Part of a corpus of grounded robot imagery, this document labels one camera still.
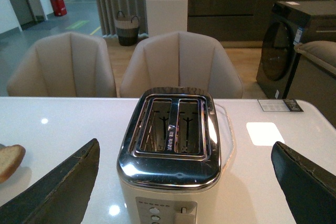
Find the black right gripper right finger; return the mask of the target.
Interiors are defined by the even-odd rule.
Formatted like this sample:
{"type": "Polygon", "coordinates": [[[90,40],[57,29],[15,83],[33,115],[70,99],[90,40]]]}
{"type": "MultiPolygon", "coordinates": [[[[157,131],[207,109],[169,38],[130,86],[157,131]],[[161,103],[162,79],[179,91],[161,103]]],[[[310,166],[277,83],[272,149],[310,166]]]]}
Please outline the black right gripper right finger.
{"type": "Polygon", "coordinates": [[[271,151],[276,179],[296,223],[335,223],[335,175],[282,142],[271,151]]]}

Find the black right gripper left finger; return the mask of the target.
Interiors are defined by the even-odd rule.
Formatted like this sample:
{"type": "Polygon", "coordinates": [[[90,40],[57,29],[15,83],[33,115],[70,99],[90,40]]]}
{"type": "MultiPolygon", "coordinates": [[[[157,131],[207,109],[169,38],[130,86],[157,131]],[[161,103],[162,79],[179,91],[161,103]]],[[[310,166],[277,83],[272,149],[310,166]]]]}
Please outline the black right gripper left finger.
{"type": "Polygon", "coordinates": [[[99,169],[93,138],[28,189],[1,206],[1,223],[81,223],[99,169]]]}

